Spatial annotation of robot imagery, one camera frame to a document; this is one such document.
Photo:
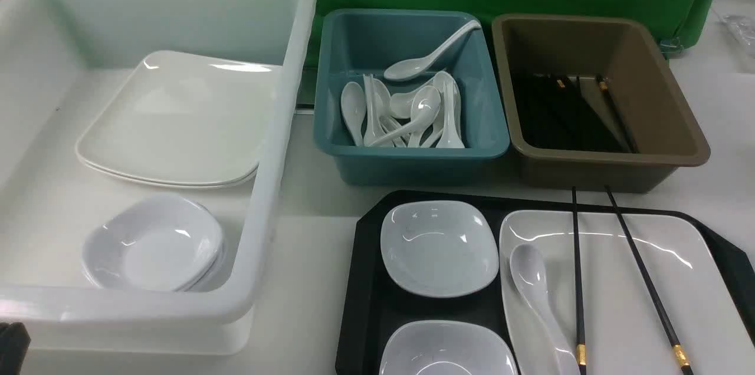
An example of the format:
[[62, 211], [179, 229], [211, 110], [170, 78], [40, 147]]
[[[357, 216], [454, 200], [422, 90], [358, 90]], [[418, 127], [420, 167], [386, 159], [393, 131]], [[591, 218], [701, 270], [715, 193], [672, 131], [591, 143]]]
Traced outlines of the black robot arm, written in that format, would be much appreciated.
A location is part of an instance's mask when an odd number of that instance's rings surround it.
[[1, 323], [1, 374], [20, 374], [31, 338], [23, 323]]

